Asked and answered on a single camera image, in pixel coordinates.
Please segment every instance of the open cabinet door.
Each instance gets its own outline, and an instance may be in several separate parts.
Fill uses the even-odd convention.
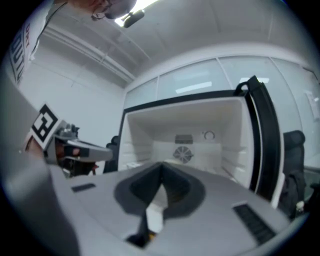
[[[284,184],[284,140],[268,90],[256,76],[240,83],[235,96],[244,96],[254,135],[254,162],[250,190],[278,206]]]

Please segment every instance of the ceiling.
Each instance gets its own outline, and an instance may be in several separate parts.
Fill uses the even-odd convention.
[[[288,33],[295,33],[297,28],[272,2],[159,0],[130,28],[119,27],[113,20],[92,21],[89,15],[67,5],[52,18],[44,34],[91,55],[129,84],[142,66],[159,56],[214,44],[234,32],[237,38],[228,40],[239,39],[239,32],[244,37],[251,33],[262,42],[287,46]]]

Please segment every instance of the glass panel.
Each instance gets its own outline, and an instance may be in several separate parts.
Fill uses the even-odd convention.
[[[146,82],[126,94],[124,108],[131,108],[156,100],[157,78]]]
[[[320,85],[315,75],[297,64],[274,59],[299,109],[305,135],[304,165],[320,167]]]
[[[283,133],[301,130],[301,120],[292,92],[269,58],[237,56],[219,58],[219,60],[234,87],[252,76],[264,82]]]
[[[157,99],[230,89],[223,70],[218,61],[214,59],[161,75]]]

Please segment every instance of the black cable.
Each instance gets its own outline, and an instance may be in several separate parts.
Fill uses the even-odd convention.
[[[59,11],[59,10],[60,10],[62,7],[64,7],[66,4],[67,4],[67,2],[63,3],[62,5],[60,5],[59,8],[56,9],[56,10],[51,14],[51,16],[48,18],[48,20],[46,21],[46,23],[45,23],[45,25],[44,25],[44,27],[43,27],[43,29],[42,29],[42,31],[41,31],[41,33],[39,34],[38,38],[36,39],[35,46],[34,46],[34,48],[33,48],[33,50],[32,50],[32,53],[36,50],[37,45],[38,45],[39,40],[40,40],[40,37],[41,37],[42,33],[45,31],[46,27],[48,26],[51,18],[57,13],[57,11]]]

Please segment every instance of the round fan grille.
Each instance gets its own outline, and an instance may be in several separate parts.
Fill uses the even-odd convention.
[[[194,156],[186,146],[179,146],[173,153],[174,158],[179,159],[183,164],[188,163]]]

